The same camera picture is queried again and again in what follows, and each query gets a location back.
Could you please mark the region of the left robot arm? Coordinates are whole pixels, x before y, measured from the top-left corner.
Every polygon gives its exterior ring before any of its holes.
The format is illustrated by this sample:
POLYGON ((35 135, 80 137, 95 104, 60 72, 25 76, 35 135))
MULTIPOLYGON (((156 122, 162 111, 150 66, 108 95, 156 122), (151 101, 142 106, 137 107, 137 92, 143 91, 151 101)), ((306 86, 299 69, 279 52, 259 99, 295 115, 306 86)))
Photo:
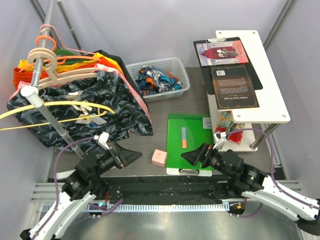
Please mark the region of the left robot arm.
POLYGON ((140 157, 139 151, 113 143, 103 155, 85 154, 65 180, 46 215, 33 228, 21 232, 22 240, 60 240, 71 223, 91 201, 102 199, 108 185, 101 175, 112 168, 124 168, 140 157))

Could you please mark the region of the yellow clothes hanger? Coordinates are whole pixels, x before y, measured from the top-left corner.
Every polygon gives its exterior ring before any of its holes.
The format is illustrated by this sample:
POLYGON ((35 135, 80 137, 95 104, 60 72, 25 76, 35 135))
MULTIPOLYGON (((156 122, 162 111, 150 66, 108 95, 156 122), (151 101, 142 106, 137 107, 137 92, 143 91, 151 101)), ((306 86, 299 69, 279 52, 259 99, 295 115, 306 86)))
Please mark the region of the yellow clothes hanger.
MULTIPOLYGON (((77 120, 89 120, 91 118, 97 118, 97 117, 102 117, 106 115, 107 113, 115 114, 115 111, 111 109, 108 106, 101 105, 98 103, 92 103, 92 102, 85 102, 85 101, 50 101, 50 102, 44 102, 43 105, 45 107, 55 107, 55 106, 85 106, 85 107, 91 107, 91 108, 96 108, 97 109, 97 114, 96 115, 84 115, 78 118, 69 118, 65 120, 58 120, 58 123, 67 123, 67 122, 72 122, 72 121, 77 121, 77 120)), ((35 109, 36 107, 32 104, 22 106, 19 108, 15 108, 13 110, 9 110, 5 113, 2 113, 0 115, 0 119, 7 118, 11 115, 15 115, 20 112, 28 111, 31 109, 35 109)), ((49 125, 50 122, 45 122, 45 123, 38 123, 38 124, 31 124, 31 125, 23 125, 23 126, 15 126, 15 127, 6 127, 6 128, 1 128, 0 131, 10 131, 10 130, 18 130, 18 129, 25 129, 25 128, 32 128, 32 127, 41 127, 41 126, 46 126, 49 125)))

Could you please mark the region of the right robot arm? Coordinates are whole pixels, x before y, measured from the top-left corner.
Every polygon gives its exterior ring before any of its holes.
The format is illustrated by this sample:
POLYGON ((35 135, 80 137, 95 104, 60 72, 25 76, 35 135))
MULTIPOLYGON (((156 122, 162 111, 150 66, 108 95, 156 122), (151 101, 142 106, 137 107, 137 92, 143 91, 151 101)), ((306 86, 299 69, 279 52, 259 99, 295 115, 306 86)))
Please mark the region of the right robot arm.
POLYGON ((306 197, 274 180, 258 168, 247 164, 231 149, 219 153, 212 145, 184 152, 181 157, 189 164, 212 167, 227 176, 226 193, 233 198, 241 195, 256 200, 294 221, 310 235, 320 234, 320 201, 306 197))

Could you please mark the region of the colourful patterned shorts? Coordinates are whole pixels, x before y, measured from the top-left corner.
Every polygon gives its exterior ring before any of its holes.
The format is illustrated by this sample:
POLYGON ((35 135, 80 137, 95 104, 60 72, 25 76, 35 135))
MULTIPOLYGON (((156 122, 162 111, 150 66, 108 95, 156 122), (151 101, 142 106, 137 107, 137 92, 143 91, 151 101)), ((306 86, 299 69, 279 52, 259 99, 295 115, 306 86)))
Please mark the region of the colourful patterned shorts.
POLYGON ((138 71, 135 83, 143 96, 181 90, 183 86, 178 77, 152 65, 145 65, 138 71))

